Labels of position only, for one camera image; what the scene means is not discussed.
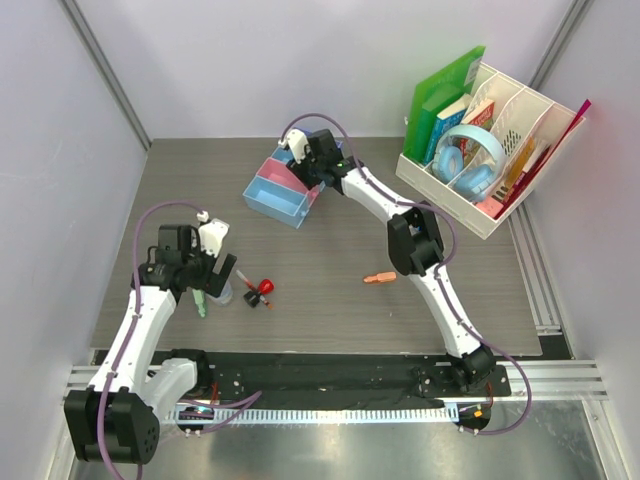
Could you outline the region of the purple plastic bin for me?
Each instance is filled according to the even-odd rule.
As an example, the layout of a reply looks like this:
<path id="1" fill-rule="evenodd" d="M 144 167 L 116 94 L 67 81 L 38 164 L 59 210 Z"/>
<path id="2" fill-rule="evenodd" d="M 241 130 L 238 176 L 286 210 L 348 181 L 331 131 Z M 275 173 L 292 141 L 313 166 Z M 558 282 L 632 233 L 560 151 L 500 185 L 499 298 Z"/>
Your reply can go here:
<path id="1" fill-rule="evenodd" d="M 307 141 L 312 152 L 337 151 L 340 146 L 332 132 L 328 129 L 319 130 L 307 136 Z"/>

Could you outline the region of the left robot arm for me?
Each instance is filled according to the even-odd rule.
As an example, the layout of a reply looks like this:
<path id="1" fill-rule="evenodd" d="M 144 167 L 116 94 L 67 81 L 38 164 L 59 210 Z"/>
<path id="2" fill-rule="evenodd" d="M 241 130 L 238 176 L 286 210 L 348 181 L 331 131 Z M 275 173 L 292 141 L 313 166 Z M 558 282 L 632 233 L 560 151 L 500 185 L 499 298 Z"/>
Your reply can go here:
<path id="1" fill-rule="evenodd" d="M 64 414 L 76 457 L 145 465 L 154 456 L 160 423 L 185 395 L 205 397 L 213 375 L 200 350 L 172 353 L 154 375 L 148 373 L 168 320 L 182 294 L 200 290 L 225 296 L 237 260 L 219 256 L 229 232 L 213 219 L 197 227 L 165 224 L 133 278 L 127 309 L 107 356 L 87 387 L 70 391 Z"/>

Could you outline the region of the pink plastic bin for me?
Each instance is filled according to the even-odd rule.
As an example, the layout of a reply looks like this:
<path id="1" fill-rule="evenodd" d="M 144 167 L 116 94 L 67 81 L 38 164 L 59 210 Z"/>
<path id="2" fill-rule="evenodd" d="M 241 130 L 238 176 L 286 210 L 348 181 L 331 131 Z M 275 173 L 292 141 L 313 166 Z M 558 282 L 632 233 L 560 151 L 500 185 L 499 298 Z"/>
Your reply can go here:
<path id="1" fill-rule="evenodd" d="M 321 183 L 315 187 L 308 189 L 301 180 L 299 180 L 288 168 L 287 165 L 275 158 L 267 158 L 261 167 L 257 170 L 256 175 L 272 183 L 288 188 L 289 190 L 306 196 L 309 205 L 312 206 L 317 197 L 322 193 L 325 184 Z"/>

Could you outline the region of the light blue bin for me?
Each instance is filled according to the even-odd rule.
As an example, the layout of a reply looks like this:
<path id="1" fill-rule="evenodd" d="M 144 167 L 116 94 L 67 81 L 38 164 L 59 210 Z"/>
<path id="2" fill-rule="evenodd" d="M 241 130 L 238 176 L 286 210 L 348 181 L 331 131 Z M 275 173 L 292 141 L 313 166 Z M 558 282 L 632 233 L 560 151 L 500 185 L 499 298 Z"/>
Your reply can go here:
<path id="1" fill-rule="evenodd" d="M 310 209 L 306 194 L 260 176 L 250 181 L 243 198 L 251 209 L 295 229 L 302 225 Z"/>
<path id="2" fill-rule="evenodd" d="M 277 147 L 271 157 L 283 164 L 287 164 L 294 159 L 292 152 L 282 147 Z"/>

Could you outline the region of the light blue front bin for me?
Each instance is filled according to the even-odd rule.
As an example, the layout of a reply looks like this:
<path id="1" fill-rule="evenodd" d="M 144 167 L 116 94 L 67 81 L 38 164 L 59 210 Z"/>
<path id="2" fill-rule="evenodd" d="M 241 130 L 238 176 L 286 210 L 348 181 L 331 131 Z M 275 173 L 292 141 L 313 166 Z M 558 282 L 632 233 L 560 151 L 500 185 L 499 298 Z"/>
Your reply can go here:
<path id="1" fill-rule="evenodd" d="M 260 176 L 250 181 L 243 198 L 251 209 L 295 229 L 302 225 L 310 209 L 306 194 Z"/>

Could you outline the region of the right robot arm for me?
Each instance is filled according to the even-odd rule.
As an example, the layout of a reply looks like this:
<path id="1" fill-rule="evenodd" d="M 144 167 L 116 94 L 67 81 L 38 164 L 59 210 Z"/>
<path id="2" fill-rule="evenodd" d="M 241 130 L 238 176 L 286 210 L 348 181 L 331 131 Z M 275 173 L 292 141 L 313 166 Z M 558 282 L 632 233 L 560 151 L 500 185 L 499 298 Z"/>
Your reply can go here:
<path id="1" fill-rule="evenodd" d="M 332 187 L 386 225 L 389 259 L 396 272 L 415 285 L 431 311 L 444 340 L 453 386 L 465 395 L 484 388 L 496 360 L 451 284 L 433 208 L 402 197 L 354 157 L 344 156 L 328 129 L 307 133 L 291 128 L 279 139 L 279 146 L 291 153 L 287 168 L 306 187 L 320 183 Z"/>

